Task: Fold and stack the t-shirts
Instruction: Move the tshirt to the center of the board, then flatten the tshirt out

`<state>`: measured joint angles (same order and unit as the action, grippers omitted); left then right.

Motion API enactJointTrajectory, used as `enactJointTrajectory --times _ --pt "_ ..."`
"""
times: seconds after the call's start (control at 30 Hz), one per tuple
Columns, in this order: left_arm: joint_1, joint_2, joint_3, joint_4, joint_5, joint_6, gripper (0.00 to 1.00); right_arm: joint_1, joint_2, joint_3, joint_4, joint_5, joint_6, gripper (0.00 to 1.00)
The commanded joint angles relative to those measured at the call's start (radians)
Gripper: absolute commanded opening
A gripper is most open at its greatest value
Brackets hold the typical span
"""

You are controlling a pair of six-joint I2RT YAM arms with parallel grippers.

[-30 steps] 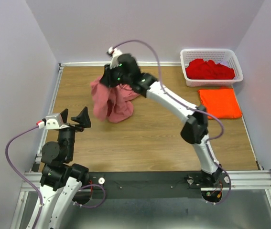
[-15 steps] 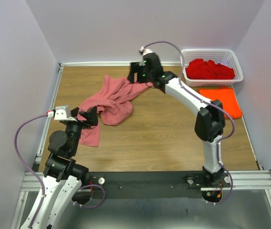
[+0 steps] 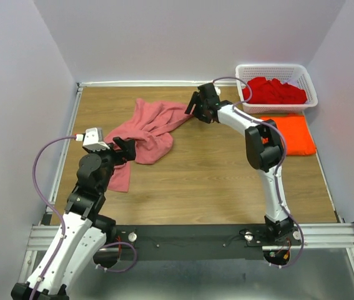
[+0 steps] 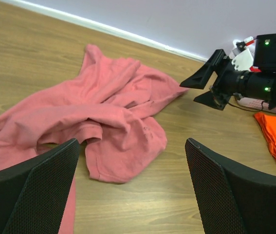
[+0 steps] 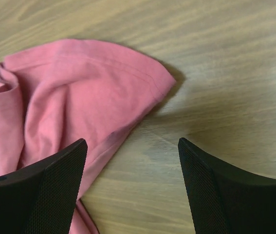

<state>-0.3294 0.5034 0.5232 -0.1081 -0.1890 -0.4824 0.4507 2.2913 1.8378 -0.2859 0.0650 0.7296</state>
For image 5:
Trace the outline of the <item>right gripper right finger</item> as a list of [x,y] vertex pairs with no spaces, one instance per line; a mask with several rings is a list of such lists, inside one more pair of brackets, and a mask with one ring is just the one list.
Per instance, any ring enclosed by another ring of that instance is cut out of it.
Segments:
[[240,169],[185,138],[178,151],[196,233],[276,234],[276,179]]

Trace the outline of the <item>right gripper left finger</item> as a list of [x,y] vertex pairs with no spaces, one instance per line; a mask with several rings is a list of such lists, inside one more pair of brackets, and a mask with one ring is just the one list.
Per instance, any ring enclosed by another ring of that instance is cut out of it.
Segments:
[[0,234],[67,234],[83,175],[87,144],[0,176]]

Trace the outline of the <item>pink t-shirt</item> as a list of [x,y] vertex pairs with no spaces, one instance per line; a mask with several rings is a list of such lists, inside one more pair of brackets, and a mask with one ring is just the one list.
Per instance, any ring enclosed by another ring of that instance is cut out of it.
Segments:
[[78,196],[175,79],[158,61],[97,40],[62,39],[0,63],[0,176],[82,138],[88,154]]

